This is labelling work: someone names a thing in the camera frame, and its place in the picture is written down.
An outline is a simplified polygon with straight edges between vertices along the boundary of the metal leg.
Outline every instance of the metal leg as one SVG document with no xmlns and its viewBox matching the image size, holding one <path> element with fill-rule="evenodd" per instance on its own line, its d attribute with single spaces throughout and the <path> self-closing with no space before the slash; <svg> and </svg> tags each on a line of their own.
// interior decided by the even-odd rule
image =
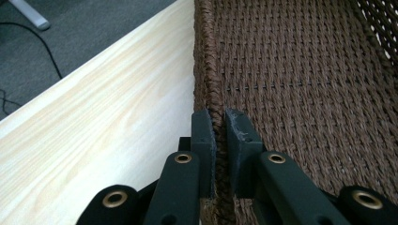
<svg viewBox="0 0 398 225">
<path fill-rule="evenodd" d="M 15 8 L 17 8 L 33 25 L 39 30 L 46 30 L 50 27 L 50 23 L 41 16 L 34 8 L 27 4 L 24 0 L 8 0 Z"/>
</svg>

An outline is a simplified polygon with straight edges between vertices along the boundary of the brown wicker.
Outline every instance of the brown wicker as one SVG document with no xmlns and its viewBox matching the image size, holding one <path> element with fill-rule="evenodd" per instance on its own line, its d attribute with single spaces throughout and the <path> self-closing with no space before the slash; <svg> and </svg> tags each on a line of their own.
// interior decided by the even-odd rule
<svg viewBox="0 0 398 225">
<path fill-rule="evenodd" d="M 210 110 L 219 147 L 205 224 L 255 222 L 229 187 L 226 108 L 325 191 L 358 184 L 398 203 L 397 10 L 394 0 L 195 0 L 195 110 Z"/>
</svg>

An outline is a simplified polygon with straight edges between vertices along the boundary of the metal grommet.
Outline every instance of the metal grommet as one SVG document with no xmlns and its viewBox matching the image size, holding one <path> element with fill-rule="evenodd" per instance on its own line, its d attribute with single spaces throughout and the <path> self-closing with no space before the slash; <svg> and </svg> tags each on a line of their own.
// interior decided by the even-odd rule
<svg viewBox="0 0 398 225">
<path fill-rule="evenodd" d="M 127 193 L 123 190 L 115 190 L 108 193 L 102 200 L 102 204 L 107 208 L 115 208 L 123 204 L 127 199 Z"/>
<path fill-rule="evenodd" d="M 381 209 L 383 207 L 383 203 L 377 197 L 362 190 L 354 190 L 352 197 L 357 203 L 371 209 Z"/>
<path fill-rule="evenodd" d="M 175 161 L 178 163 L 188 163 L 192 160 L 192 157 L 188 154 L 179 154 L 175 157 Z"/>
<path fill-rule="evenodd" d="M 284 158 L 283 156 L 280 156 L 278 154 L 271 154 L 268 156 L 269 161 L 273 162 L 273 163 L 278 163 L 278 164 L 282 164 L 286 162 L 286 158 Z"/>
</svg>

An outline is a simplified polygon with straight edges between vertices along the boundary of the light wood panel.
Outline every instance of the light wood panel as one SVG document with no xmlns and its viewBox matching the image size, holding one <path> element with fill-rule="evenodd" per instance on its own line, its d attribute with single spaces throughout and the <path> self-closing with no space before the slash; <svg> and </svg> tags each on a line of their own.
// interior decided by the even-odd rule
<svg viewBox="0 0 398 225">
<path fill-rule="evenodd" d="M 191 135 L 193 40 L 179 0 L 0 122 L 0 223 L 74 224 L 101 189 L 157 179 Z"/>
</svg>

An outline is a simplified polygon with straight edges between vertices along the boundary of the gray carpet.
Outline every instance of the gray carpet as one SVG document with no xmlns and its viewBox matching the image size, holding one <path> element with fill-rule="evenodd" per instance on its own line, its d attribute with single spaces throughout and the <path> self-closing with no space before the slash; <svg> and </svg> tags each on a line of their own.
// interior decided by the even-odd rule
<svg viewBox="0 0 398 225">
<path fill-rule="evenodd" d="M 36 29 L 13 5 L 0 5 L 0 22 L 34 29 L 47 42 L 62 76 L 67 76 L 175 0 L 28 0 L 51 24 Z M 24 105 L 59 81 L 41 42 L 28 31 L 0 25 L 0 89 L 7 99 Z M 0 92 L 0 120 L 19 106 Z"/>
</svg>

